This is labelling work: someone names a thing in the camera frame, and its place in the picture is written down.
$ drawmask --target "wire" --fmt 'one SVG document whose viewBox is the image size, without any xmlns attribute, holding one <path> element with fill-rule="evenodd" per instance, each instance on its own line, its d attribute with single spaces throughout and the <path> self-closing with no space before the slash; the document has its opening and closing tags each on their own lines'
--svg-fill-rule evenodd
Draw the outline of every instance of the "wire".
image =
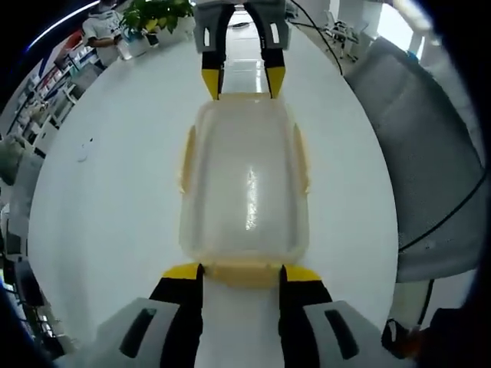
<svg viewBox="0 0 491 368">
<path fill-rule="evenodd" d="M 328 43 L 328 40 L 325 39 L 324 35 L 322 34 L 321 31 L 319 31 L 319 27 L 315 24 L 315 22 L 312 20 L 312 18 L 310 18 L 310 15 L 308 15 L 307 11 L 305 9 L 303 9 L 303 7 L 301 7 L 295 0 L 291 0 L 293 4 L 295 4 L 300 10 L 302 10 L 302 12 L 305 14 L 305 16 L 308 18 L 308 20 L 312 23 L 312 27 L 315 28 L 315 30 L 319 33 L 319 35 L 322 37 L 322 40 L 324 41 L 324 43 L 326 44 L 326 46 L 328 47 L 329 51 L 331 52 L 332 56 L 334 56 L 334 59 L 336 60 L 336 64 L 338 65 L 339 67 L 339 73 L 341 73 L 341 75 L 343 75 L 343 68 L 341 67 L 341 64 L 339 63 L 339 60 L 338 60 L 338 57 L 336 56 L 336 54 L 334 53 L 334 51 L 332 50 L 332 47 L 331 45 Z"/>
<path fill-rule="evenodd" d="M 420 318 L 417 320 L 417 325 L 421 326 L 423 324 L 424 318 L 428 312 L 428 305 L 430 305 L 431 294 L 433 293 L 433 285 L 435 284 L 435 280 L 431 279 L 428 284 L 427 296 L 424 298 L 423 309 L 421 309 Z"/>
<path fill-rule="evenodd" d="M 292 25 L 301 25 L 301 26 L 303 26 L 303 27 L 317 28 L 317 27 L 315 27 L 315 26 L 313 26 L 313 25 L 308 25 L 307 23 L 302 23 L 302 22 L 300 22 L 300 21 L 289 21 L 289 22 L 290 22 L 290 24 L 292 24 Z"/>
<path fill-rule="evenodd" d="M 476 186 L 474 186 L 473 190 L 470 191 L 470 193 L 467 195 L 466 198 L 464 198 L 462 200 L 461 203 L 459 203 L 455 209 L 453 209 L 452 211 L 450 211 L 450 213 L 448 215 L 446 215 L 444 218 L 442 218 L 437 224 L 435 224 L 432 228 L 430 228 L 428 231 L 424 232 L 423 234 L 421 234 L 420 236 L 418 236 L 417 238 L 415 238 L 413 241 L 410 241 L 409 243 L 407 243 L 404 247 L 400 247 L 399 248 L 399 253 L 401 253 L 402 251 L 405 251 L 407 250 L 409 247 L 415 245 L 416 243 L 418 243 L 421 239 L 424 239 L 426 238 L 428 235 L 430 235 L 431 233 L 435 232 L 435 230 L 437 230 L 441 225 L 443 225 L 445 222 L 447 222 L 449 219 L 451 219 L 453 217 L 453 215 L 455 215 L 462 207 L 464 207 L 464 205 L 466 203 L 468 203 L 468 201 L 474 197 L 474 195 L 476 194 L 477 190 L 481 187 L 481 185 L 484 183 L 484 181 L 486 180 L 486 176 L 487 176 L 487 173 L 488 173 L 488 170 L 485 169 L 484 170 L 484 174 L 483 176 L 481 176 L 481 179 L 479 179 L 479 182 L 477 182 Z"/>
</svg>

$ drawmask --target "white wall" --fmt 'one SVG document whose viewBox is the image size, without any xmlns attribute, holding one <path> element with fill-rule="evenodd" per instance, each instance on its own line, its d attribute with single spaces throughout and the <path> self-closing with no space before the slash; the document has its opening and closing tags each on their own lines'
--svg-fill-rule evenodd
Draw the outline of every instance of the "white wall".
<svg viewBox="0 0 491 368">
<path fill-rule="evenodd" d="M 363 6 L 363 0 L 340 0 L 338 20 L 355 28 L 361 22 Z"/>
<path fill-rule="evenodd" d="M 318 27 L 325 25 L 328 20 L 324 13 L 324 10 L 329 9 L 329 0 L 295 0 L 306 12 L 310 15 L 312 20 Z M 298 11 L 298 22 L 310 25 L 311 22 L 303 14 L 302 11 Z"/>
<path fill-rule="evenodd" d="M 331 3 L 329 4 L 329 11 L 332 13 L 336 21 L 338 20 L 339 2 L 340 0 L 331 0 Z"/>
<path fill-rule="evenodd" d="M 367 24 L 364 33 L 372 38 L 378 36 L 377 29 L 381 19 L 382 4 L 380 2 L 363 2 L 362 21 Z"/>
</svg>

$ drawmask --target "plastic tray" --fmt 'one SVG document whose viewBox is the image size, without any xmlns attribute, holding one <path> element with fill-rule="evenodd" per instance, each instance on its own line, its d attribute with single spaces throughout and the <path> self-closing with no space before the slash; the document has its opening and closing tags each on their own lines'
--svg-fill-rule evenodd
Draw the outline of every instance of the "plastic tray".
<svg viewBox="0 0 491 368">
<path fill-rule="evenodd" d="M 222 95 L 189 131 L 180 244 L 205 265 L 293 263 L 308 245 L 308 165 L 282 100 Z"/>
</svg>

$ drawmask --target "green leaves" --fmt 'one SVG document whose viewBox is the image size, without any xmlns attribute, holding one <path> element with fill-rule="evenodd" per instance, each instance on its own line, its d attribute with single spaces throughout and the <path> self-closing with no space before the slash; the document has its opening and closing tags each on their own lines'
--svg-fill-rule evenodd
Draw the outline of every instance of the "green leaves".
<svg viewBox="0 0 491 368">
<path fill-rule="evenodd" d="M 161 29 L 173 33 L 179 18 L 193 15 L 193 7 L 187 0 L 133 0 L 124 11 L 121 24 L 132 32 L 141 33 L 148 21 L 158 20 Z"/>
</svg>

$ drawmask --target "white tabletop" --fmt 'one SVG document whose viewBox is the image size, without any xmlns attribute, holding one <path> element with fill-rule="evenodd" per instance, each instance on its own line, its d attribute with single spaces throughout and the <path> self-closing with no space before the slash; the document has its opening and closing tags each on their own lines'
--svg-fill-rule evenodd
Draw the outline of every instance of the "white tabletop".
<svg viewBox="0 0 491 368">
<path fill-rule="evenodd" d="M 282 94 L 311 161 L 310 245 L 301 263 L 322 276 L 335 300 L 381 329 L 397 267 L 381 149 L 338 70 L 296 28 L 285 64 Z M 190 261 L 178 244 L 177 174 L 187 131 L 209 100 L 194 43 L 183 42 L 117 61 L 60 128 L 35 192 L 29 259 L 69 336 L 92 340 L 100 323 L 148 297 L 163 271 Z M 207 281 L 197 366 L 221 365 L 213 351 L 224 347 L 235 366 L 281 366 L 277 293 Z"/>
</svg>

